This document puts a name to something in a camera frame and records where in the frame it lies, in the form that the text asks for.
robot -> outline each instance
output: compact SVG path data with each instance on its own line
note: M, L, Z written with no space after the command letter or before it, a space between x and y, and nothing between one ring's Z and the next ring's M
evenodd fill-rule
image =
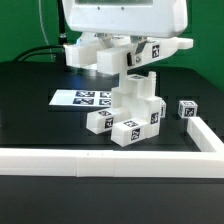
M67 65L119 73L111 108L89 113L87 129L112 130L111 140L121 146L158 135L162 99L155 96L156 74L127 71L193 47L192 39L176 37L187 27L186 0L63 3L70 28L84 32L77 44L65 45Z

stacked blocks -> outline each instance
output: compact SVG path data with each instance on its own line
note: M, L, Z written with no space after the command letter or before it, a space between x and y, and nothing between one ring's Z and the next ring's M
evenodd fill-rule
M181 118L195 117L197 115L198 105L194 101L180 101L178 114Z
M155 86L154 72L148 77L121 73L119 87L112 89L111 108L89 113L87 128L96 134L112 130L111 140L122 147L158 135L165 104L162 110Z

white cube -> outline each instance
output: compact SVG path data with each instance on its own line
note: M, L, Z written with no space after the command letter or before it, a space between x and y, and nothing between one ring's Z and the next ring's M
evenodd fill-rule
M113 124L130 117L126 108L106 108L88 113L86 128L95 134L112 129Z
M111 140L124 147L147 138L147 124L143 119L132 118L114 124Z
M194 101L181 100L179 102L178 114L181 118L195 117L198 105Z

green background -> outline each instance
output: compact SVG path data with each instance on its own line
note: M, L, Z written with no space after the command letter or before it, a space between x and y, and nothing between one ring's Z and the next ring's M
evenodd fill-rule
M42 9L49 42L57 44L57 1L43 0ZM188 0L188 11L189 26L182 37L193 38L194 48L179 51L156 65L192 68L224 91L224 1ZM38 0L1 0L0 28L0 62L10 61L25 50L45 45ZM67 27L71 42L75 42L79 35ZM50 57L36 57L35 60L50 61Z

black tabletop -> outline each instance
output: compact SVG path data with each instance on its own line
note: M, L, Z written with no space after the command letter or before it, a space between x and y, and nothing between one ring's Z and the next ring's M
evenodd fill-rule
M118 76L94 72L66 71L50 63L1 63L0 145L113 150L198 150L186 133L187 121L177 115L179 100L194 100L198 115L224 136L224 94L197 73L187 69L148 68L131 71L147 75L156 70L157 94L167 104L160 135L121 148L110 140L111 132L95 135L88 131L86 116L98 108L50 106L57 89L111 90Z
M51 63L0 64L0 146L50 149L198 151L177 115L179 100L194 100L198 115L223 140L224 94L196 72L144 67L158 74L167 103L160 135L127 147L110 132L86 130L96 108L49 106L57 89L110 90L118 76L68 71ZM0 223L197 223L224 220L224 180L173 178L0 177Z

